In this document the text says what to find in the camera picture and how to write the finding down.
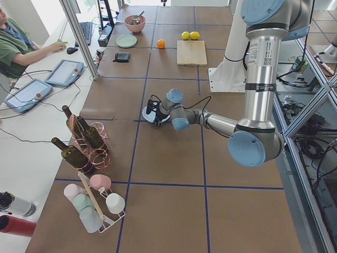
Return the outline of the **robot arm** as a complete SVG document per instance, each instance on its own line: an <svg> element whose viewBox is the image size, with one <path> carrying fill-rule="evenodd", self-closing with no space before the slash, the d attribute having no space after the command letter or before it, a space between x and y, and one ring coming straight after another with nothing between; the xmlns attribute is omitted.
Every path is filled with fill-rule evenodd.
<svg viewBox="0 0 337 253"><path fill-rule="evenodd" d="M273 98L282 41L304 37L310 27L312 1L244 1L240 17L246 25L249 58L244 113L235 121L205 109L187 109L184 95L171 89L162 100L149 100L143 118L156 125L171 120L177 131L199 124L228 138L231 157L245 167L275 159L284 141L272 123Z"/></svg>

